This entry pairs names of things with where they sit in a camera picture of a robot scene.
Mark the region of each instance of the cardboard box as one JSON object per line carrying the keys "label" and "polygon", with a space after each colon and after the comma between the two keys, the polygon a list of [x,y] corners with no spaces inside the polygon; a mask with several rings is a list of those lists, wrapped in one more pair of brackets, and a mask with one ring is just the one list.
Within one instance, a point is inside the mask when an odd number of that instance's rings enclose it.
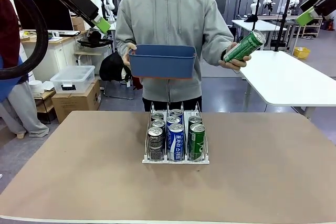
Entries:
{"label": "cardboard box", "polygon": [[71,17],[71,20],[72,20],[72,24],[74,26],[78,26],[80,24],[84,24],[84,19],[81,18],[81,17]]}
{"label": "cardboard box", "polygon": [[75,31],[85,31],[84,23],[80,24],[80,25],[77,25],[77,26],[74,26],[73,28],[74,28]]}
{"label": "cardboard box", "polygon": [[83,94],[55,94],[52,98],[59,123],[75,110],[98,110],[101,102],[99,81],[94,83]]}

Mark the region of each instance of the gray pants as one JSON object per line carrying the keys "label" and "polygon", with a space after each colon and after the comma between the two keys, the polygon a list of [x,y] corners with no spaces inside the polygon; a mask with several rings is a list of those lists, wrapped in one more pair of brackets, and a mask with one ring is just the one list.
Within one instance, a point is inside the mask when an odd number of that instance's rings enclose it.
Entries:
{"label": "gray pants", "polygon": [[37,118],[36,105],[28,82],[12,89],[7,99],[0,103],[0,116],[14,134],[29,132],[30,137],[44,137],[49,128]]}

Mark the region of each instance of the red shirt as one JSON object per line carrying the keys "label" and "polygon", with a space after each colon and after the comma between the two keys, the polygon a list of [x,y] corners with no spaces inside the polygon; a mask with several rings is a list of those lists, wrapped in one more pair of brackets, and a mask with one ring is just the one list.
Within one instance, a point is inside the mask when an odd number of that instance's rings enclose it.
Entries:
{"label": "red shirt", "polygon": [[16,67],[20,52],[19,23],[10,0],[0,0],[0,56],[3,68]]}

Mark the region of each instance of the wire rack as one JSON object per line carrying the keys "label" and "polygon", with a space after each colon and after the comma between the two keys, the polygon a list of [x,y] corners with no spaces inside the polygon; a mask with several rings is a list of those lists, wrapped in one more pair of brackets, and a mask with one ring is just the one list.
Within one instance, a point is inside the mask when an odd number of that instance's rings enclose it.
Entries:
{"label": "wire rack", "polygon": [[185,111],[183,107],[183,103],[181,105],[181,110],[183,112],[183,122],[182,125],[184,127],[184,134],[183,134],[183,155],[181,155],[181,160],[172,160],[170,151],[167,149],[167,139],[164,136],[164,146],[162,148],[162,154],[161,159],[159,160],[151,160],[150,154],[149,154],[149,137],[148,137],[148,130],[151,127],[151,114],[155,112],[161,112],[164,115],[164,121],[167,122],[167,118],[169,117],[169,105],[167,105],[167,110],[164,111],[157,111],[154,108],[154,105],[152,103],[151,105],[151,111],[148,116],[148,123],[147,123],[147,131],[146,131],[146,141],[145,141],[145,152],[144,152],[144,159],[142,161],[143,164],[196,164],[196,165],[208,165],[209,162],[209,153],[208,153],[208,141],[206,137],[206,133],[204,136],[204,145],[203,145],[203,151],[202,155],[199,159],[196,161],[191,160],[189,155],[189,146],[188,146],[188,120],[190,116],[200,116],[202,117],[202,114],[199,110],[199,105],[197,104],[195,107],[195,110],[191,111]]}

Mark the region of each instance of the gray hoodie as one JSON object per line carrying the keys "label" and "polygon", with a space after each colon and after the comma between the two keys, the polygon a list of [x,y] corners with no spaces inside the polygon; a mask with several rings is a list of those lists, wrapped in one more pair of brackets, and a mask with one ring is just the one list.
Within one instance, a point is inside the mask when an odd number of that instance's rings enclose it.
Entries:
{"label": "gray hoodie", "polygon": [[215,0],[122,0],[115,39],[120,55],[125,54],[128,42],[195,47],[193,79],[142,80],[145,99],[180,102],[202,95],[201,55],[218,66],[233,36]]}

